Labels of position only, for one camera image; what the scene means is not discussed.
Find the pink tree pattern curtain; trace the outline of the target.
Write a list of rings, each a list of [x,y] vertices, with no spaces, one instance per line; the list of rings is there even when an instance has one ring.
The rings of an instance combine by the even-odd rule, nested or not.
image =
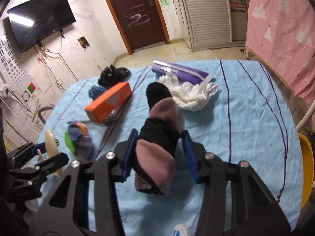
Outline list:
[[[250,0],[247,47],[307,104],[314,101],[314,9],[309,0]]]

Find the blue purple sock bundle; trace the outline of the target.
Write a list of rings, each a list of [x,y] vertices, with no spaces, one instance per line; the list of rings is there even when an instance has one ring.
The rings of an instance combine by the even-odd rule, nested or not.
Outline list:
[[[72,121],[65,132],[65,144],[70,152],[77,157],[88,160],[94,149],[92,138],[85,124]]]

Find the eye chart poster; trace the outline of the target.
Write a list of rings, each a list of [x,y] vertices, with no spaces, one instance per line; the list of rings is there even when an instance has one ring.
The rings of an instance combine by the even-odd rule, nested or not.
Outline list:
[[[15,56],[4,29],[1,29],[1,78],[25,103],[38,90],[35,79]]]

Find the black plastic bag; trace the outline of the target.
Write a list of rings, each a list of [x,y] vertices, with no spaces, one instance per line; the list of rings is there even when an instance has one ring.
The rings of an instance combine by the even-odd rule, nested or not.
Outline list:
[[[131,76],[131,71],[127,68],[116,68],[113,65],[101,71],[98,85],[112,87],[119,82],[123,82]]]

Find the white metal chair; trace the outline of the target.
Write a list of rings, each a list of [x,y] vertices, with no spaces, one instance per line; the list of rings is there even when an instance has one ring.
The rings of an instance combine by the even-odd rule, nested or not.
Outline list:
[[[312,118],[314,111],[315,111],[315,107],[314,107],[314,102],[313,102],[312,105],[309,107],[308,111],[306,112],[306,114],[304,115],[304,117],[296,126],[297,132],[300,132],[303,129],[303,127],[306,125],[306,123]]]

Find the grey metal chair frame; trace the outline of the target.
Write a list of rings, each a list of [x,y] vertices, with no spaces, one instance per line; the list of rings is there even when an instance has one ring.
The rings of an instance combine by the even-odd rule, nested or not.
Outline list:
[[[37,111],[38,118],[40,119],[40,121],[44,125],[46,124],[46,119],[44,118],[45,113],[48,112],[48,111],[53,111],[54,108],[55,108],[54,104],[49,104],[49,105],[46,105],[46,106],[38,109],[38,111]]]

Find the black pink sock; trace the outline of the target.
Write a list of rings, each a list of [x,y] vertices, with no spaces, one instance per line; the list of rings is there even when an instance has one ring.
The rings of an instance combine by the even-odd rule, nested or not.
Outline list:
[[[168,88],[153,82],[146,89],[149,115],[136,144],[137,191],[154,195],[167,195],[176,172],[175,152],[185,127],[181,108]]]

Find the yellow plastic basin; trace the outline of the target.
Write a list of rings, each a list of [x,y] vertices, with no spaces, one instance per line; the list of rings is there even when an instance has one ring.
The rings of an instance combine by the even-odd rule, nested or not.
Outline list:
[[[301,133],[298,133],[298,138],[303,160],[303,193],[301,204],[301,208],[303,208],[308,202],[311,191],[314,188],[314,156],[312,146],[307,137]]]

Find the light blue bed sheet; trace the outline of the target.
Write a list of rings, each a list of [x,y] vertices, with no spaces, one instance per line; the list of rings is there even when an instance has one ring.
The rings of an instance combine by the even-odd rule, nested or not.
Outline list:
[[[200,111],[183,111],[185,128],[193,141],[204,145],[222,160],[247,160],[278,200],[292,230],[301,209],[303,189],[302,154],[298,134],[287,104],[266,69],[258,61],[208,60],[181,62],[213,74],[217,92]],[[132,69],[131,88],[137,87],[98,158],[128,139],[132,129],[140,131],[148,117],[146,88],[158,81],[148,68]],[[63,94],[38,138],[51,129],[59,150],[69,161],[76,159],[64,142],[67,122],[87,119],[84,108],[92,101],[88,90],[97,83],[91,78],[73,84]],[[189,175],[182,145],[176,151],[176,175],[167,196],[147,195],[134,188],[134,171],[116,192],[126,235],[171,235],[177,224],[194,234],[200,214],[204,185]]]

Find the white orange cream tube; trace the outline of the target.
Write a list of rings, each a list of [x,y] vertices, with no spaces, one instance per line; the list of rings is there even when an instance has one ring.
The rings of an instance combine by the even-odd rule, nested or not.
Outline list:
[[[110,126],[110,125],[114,124],[114,122],[116,122],[117,120],[118,120],[117,113],[112,112],[101,123],[94,122],[91,120],[72,120],[72,121],[68,121],[67,124],[81,122],[83,124],[95,124],[98,126]]]

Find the blue fuzzy ball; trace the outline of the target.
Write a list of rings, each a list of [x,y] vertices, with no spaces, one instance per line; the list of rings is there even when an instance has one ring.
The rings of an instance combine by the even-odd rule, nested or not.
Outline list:
[[[88,96],[92,100],[97,99],[99,96],[103,95],[105,93],[106,89],[103,86],[99,85],[93,85],[89,90],[88,90]]]

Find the wall mounted black television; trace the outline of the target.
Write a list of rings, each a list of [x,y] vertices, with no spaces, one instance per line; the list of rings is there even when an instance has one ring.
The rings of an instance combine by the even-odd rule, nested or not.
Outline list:
[[[21,52],[76,22],[68,0],[30,0],[7,11]]]

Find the white crumpled tissue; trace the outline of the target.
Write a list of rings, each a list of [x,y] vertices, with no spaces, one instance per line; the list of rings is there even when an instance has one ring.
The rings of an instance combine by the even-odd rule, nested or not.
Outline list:
[[[173,73],[160,76],[158,81],[168,88],[174,101],[181,109],[189,111],[202,110],[219,88],[219,85],[213,82],[205,85],[190,82],[180,83]]]

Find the cream plastic comb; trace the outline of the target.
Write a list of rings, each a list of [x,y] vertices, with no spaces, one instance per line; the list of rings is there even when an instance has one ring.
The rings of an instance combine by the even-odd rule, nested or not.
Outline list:
[[[47,129],[45,131],[44,144],[45,144],[45,150],[46,150],[46,154],[48,158],[52,158],[53,156],[56,156],[57,154],[59,154],[59,150],[58,150],[59,142],[57,139],[55,139],[50,129]],[[42,157],[43,152],[40,151],[39,148],[37,148],[36,151],[37,151],[39,161],[45,161],[46,159]],[[61,168],[57,169],[53,174],[56,177],[59,177],[62,174],[62,169]]]

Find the white slatted wardrobe door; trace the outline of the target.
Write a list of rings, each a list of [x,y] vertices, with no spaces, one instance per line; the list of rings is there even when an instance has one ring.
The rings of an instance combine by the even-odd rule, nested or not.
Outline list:
[[[229,0],[179,0],[182,38],[192,51],[228,47],[233,42]]]

